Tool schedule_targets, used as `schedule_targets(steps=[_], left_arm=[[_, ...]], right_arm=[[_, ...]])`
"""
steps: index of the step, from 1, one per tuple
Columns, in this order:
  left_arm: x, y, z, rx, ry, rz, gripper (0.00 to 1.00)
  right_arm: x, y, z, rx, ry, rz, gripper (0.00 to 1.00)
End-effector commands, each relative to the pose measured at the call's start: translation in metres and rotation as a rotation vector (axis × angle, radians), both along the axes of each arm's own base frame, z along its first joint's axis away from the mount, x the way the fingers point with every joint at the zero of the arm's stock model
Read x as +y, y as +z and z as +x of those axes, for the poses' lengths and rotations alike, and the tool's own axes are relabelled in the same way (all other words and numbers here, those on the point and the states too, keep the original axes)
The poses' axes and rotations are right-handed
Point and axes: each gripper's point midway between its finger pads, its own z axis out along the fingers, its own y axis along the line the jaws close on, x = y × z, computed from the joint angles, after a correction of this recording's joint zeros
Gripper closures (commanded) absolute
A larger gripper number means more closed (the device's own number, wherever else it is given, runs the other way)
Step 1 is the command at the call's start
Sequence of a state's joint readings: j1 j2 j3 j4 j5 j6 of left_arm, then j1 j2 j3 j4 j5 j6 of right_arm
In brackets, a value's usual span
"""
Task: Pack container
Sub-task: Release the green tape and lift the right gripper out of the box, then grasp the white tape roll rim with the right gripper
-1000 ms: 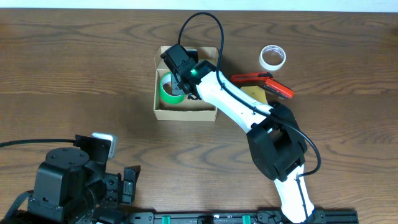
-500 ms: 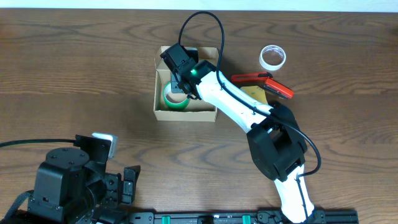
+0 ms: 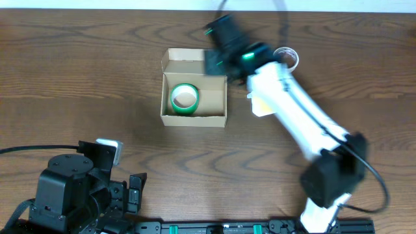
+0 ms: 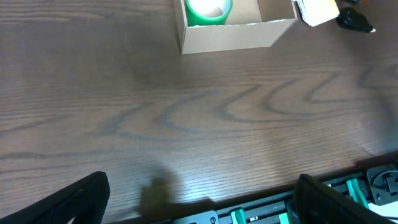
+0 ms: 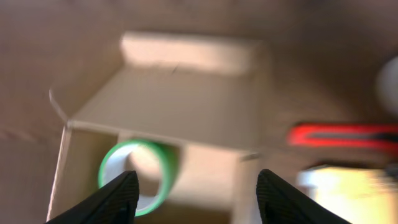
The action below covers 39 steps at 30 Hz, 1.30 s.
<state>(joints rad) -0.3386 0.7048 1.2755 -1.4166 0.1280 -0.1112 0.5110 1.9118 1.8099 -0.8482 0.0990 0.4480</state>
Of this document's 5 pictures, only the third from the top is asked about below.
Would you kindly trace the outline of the white tape roll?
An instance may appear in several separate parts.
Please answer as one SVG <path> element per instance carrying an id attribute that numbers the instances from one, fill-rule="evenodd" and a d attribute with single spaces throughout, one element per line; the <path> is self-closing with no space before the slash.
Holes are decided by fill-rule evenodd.
<path id="1" fill-rule="evenodd" d="M 293 72 L 300 61 L 298 53 L 290 47 L 279 47 L 274 51 L 273 55 L 279 63 L 287 65 L 289 72 Z"/>

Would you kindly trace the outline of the green tape roll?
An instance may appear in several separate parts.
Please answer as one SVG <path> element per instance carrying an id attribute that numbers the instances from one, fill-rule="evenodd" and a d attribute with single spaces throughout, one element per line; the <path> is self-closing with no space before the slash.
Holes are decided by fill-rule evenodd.
<path id="1" fill-rule="evenodd" d="M 170 102 L 175 113 L 179 115 L 192 115 L 199 105 L 199 92 L 191 84 L 178 84 L 172 89 Z"/>

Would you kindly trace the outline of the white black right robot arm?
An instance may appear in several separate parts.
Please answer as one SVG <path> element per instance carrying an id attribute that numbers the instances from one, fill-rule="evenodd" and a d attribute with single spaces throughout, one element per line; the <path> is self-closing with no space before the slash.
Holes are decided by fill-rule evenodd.
<path id="1" fill-rule="evenodd" d="M 248 89 L 252 112 L 273 114 L 310 165 L 300 176 L 307 195 L 297 233 L 365 233 L 371 222 L 339 220 L 365 177 L 367 141 L 335 123 L 293 77 L 283 55 L 262 42 L 250 43 L 230 15 L 206 26 L 218 60 L 214 65 Z"/>

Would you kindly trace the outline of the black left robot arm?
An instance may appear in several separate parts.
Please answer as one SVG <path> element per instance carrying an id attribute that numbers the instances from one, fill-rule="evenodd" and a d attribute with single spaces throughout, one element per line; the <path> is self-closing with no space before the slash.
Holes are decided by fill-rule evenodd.
<path id="1" fill-rule="evenodd" d="M 111 180 L 111 156 L 62 154 L 40 174 L 36 196 L 18 205 L 2 233 L 134 233 L 145 173 Z"/>

